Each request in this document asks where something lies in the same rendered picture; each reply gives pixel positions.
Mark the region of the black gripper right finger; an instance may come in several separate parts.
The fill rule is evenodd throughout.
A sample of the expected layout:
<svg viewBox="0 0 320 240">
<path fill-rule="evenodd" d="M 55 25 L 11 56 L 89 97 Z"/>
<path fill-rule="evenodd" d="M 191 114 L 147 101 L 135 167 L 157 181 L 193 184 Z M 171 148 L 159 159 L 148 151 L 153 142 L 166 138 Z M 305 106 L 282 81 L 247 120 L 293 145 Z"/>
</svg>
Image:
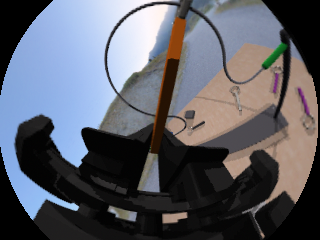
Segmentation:
<svg viewBox="0 0 320 240">
<path fill-rule="evenodd" d="M 168 192 L 176 177 L 183 171 L 188 163 L 204 163 L 204 161 L 223 161 L 227 157 L 229 149 L 217 147 L 193 147 L 183 144 L 183 141 L 173 136 L 165 128 L 163 140 L 161 140 L 159 155 L 160 192 Z"/>
</svg>

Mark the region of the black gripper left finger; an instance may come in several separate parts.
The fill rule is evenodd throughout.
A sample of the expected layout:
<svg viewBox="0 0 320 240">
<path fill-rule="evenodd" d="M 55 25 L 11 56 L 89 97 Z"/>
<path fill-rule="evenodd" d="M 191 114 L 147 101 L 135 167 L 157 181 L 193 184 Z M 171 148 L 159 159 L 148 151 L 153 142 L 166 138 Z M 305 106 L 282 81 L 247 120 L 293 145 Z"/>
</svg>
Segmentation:
<svg viewBox="0 0 320 240">
<path fill-rule="evenodd" d="M 88 152 L 93 151 L 99 155 L 101 153 L 101 156 L 108 156 L 111 159 L 127 163 L 132 188 L 137 191 L 141 173 L 143 173 L 145 161 L 147 161 L 149 147 L 151 147 L 153 127 L 155 127 L 155 123 L 128 136 L 85 127 L 81 129 L 81 137 L 83 137 Z"/>
</svg>

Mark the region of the orange handle with dark ring tip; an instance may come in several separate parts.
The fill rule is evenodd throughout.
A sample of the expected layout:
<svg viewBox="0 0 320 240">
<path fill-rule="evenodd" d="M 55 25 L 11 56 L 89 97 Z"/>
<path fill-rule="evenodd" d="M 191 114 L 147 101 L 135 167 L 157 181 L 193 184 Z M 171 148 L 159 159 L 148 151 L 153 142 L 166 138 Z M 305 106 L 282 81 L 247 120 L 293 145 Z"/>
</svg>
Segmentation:
<svg viewBox="0 0 320 240">
<path fill-rule="evenodd" d="M 167 51 L 167 61 L 163 72 L 163 84 L 161 84 L 161 91 L 159 97 L 159 104 L 157 104 L 155 127 L 153 127 L 153 135 L 151 141 L 151 153 L 159 153 L 161 140 L 163 140 L 165 124 L 167 124 L 169 103 L 171 103 L 173 89 L 175 89 L 175 80 L 177 76 L 177 69 L 179 69 L 179 60 L 181 45 L 183 45 L 184 31 L 187 27 L 184 17 L 187 17 L 189 5 L 193 3 L 191 0 L 179 0 L 177 3 L 181 7 L 177 7 L 176 16 L 173 16 L 171 41 Z"/>
</svg>

